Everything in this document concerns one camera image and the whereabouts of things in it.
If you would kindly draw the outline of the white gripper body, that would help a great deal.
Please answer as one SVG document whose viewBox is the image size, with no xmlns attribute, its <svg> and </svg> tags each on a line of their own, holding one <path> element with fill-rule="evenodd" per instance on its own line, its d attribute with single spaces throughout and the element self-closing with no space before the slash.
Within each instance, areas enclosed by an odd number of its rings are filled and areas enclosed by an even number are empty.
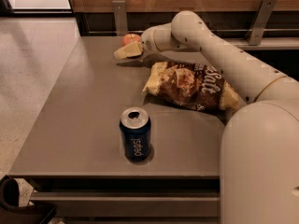
<svg viewBox="0 0 299 224">
<path fill-rule="evenodd" d="M 141 43 L 146 52 L 162 52 L 171 49 L 171 24 L 150 27 L 141 35 Z"/>
</svg>

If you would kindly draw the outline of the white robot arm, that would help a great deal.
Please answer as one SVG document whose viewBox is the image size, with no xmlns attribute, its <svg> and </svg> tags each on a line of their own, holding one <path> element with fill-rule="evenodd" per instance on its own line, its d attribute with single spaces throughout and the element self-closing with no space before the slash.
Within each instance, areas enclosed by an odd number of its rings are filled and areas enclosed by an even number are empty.
<svg viewBox="0 0 299 224">
<path fill-rule="evenodd" d="M 246 104 L 221 141 L 221 224 L 299 224 L 299 82 L 214 35 L 192 11 L 146 30 L 118 59 L 191 48 Z"/>
</svg>

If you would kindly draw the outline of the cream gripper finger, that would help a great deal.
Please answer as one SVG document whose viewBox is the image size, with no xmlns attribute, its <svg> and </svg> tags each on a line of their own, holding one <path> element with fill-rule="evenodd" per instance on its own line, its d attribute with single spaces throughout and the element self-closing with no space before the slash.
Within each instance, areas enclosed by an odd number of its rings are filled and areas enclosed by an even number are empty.
<svg viewBox="0 0 299 224">
<path fill-rule="evenodd" d="M 142 53 L 143 53 L 143 46 L 141 45 L 140 42 L 134 41 L 132 43 L 128 43 L 127 45 L 117 49 L 114 52 L 114 57 L 116 59 L 121 60 L 121 59 L 140 56 Z"/>
</svg>

